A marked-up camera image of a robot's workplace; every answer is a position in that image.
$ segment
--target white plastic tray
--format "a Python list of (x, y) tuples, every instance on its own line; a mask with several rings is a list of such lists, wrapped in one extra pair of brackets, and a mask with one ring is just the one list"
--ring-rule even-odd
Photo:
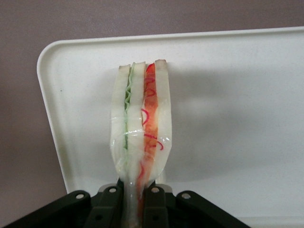
[(166, 59), (174, 193), (252, 227), (304, 227), (304, 27), (65, 40), (37, 72), (68, 192), (116, 181), (110, 101), (119, 65)]

